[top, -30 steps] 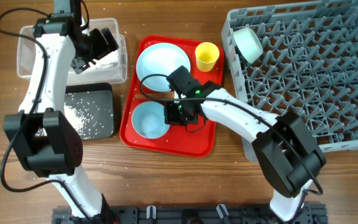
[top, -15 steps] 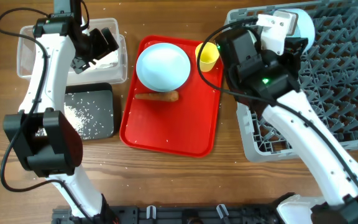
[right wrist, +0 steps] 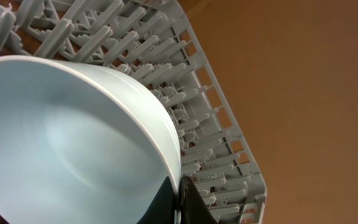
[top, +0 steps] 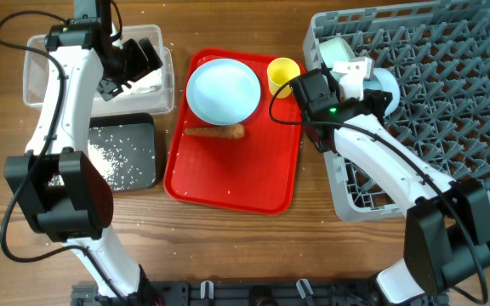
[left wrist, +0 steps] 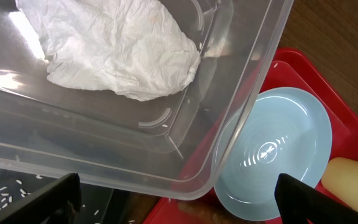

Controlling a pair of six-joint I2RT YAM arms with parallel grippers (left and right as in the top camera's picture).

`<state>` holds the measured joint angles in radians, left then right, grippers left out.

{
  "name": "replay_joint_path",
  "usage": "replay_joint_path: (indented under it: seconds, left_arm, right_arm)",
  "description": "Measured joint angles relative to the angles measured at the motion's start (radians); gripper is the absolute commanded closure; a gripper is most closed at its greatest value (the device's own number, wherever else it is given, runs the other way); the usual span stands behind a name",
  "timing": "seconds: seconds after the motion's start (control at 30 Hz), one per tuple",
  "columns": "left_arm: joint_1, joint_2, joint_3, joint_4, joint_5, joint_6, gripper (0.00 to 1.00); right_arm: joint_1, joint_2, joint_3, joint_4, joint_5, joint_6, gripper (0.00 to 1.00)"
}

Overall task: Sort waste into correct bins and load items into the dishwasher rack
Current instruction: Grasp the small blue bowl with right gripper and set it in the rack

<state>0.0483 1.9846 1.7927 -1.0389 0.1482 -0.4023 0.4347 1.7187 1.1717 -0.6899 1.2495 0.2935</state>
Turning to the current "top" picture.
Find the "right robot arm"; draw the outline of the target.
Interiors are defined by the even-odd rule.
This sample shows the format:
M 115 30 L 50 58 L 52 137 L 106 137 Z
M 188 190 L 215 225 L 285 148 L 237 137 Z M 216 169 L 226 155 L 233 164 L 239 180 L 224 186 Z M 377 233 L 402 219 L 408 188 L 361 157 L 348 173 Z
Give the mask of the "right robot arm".
M 365 89 L 342 99 L 342 87 L 321 69 L 289 86 L 301 125 L 320 152 L 356 164 L 399 205 L 406 218 L 403 258 L 373 278 L 375 304 L 401 304 L 435 296 L 477 275 L 488 300 L 490 202 L 481 183 L 456 180 L 412 153 L 383 126 L 389 92 Z

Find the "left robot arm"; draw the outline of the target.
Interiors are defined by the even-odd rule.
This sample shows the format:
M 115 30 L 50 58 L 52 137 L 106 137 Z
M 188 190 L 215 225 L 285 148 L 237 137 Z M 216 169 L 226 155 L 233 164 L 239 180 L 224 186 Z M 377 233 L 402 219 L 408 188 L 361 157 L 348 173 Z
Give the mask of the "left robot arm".
M 122 40 L 113 1 L 77 1 L 73 8 L 39 50 L 48 60 L 48 86 L 24 154 L 5 162 L 9 205 L 60 252 L 79 258 L 96 281 L 99 303 L 161 305 L 162 295 L 112 227 L 112 190 L 88 158 L 88 132 L 96 95 L 113 99 L 162 60 L 147 39 Z

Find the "white napkin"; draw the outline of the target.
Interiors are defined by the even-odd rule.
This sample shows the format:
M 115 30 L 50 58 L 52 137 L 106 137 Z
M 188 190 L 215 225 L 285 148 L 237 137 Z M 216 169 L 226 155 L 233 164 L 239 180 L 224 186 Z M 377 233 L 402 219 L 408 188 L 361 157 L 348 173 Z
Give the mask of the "white napkin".
M 130 88 L 122 87 L 122 95 L 147 94 L 162 87 L 162 70 L 155 70 L 143 76 L 137 82 L 130 82 Z

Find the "yellow plastic cup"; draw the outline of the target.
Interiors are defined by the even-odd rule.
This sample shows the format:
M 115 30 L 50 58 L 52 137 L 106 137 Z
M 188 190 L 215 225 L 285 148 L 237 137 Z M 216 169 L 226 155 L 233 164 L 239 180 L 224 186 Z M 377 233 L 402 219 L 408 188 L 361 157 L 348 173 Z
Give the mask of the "yellow plastic cup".
M 276 58 L 267 67 L 268 87 L 272 95 L 301 74 L 299 65 L 290 58 Z

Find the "mint green bowl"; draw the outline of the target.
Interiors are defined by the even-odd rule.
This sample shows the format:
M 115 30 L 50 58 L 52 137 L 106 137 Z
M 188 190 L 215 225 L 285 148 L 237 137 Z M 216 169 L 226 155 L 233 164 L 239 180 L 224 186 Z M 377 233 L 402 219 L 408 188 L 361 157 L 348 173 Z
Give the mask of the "mint green bowl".
M 350 45 L 342 37 L 334 37 L 319 44 L 322 61 L 329 69 L 333 69 L 336 61 L 347 62 L 355 57 Z

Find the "large light blue plate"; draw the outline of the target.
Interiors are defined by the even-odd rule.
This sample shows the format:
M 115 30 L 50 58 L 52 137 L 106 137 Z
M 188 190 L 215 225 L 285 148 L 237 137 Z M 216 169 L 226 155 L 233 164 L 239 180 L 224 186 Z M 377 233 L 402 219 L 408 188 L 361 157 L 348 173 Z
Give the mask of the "large light blue plate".
M 196 68 L 187 83 L 187 104 L 203 122 L 229 126 L 259 106 L 261 85 L 254 71 L 236 59 L 213 59 Z

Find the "orange carrot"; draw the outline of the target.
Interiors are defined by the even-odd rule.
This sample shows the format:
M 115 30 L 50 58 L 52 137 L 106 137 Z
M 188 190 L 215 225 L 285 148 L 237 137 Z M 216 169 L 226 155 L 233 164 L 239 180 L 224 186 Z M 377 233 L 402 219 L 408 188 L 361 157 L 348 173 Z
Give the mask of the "orange carrot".
M 212 127 L 189 127 L 185 135 L 217 139 L 241 139 L 245 136 L 245 127 L 242 124 Z

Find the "small light blue bowl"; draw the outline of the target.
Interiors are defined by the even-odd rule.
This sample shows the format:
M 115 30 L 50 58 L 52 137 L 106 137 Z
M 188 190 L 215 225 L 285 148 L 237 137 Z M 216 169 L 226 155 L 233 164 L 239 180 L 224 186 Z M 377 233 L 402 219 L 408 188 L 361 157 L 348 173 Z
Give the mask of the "small light blue bowl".
M 392 94 L 392 101 L 385 109 L 385 116 L 390 115 L 400 104 L 401 92 L 396 78 L 385 68 L 374 68 L 373 78 L 363 82 L 365 89 L 381 90 Z

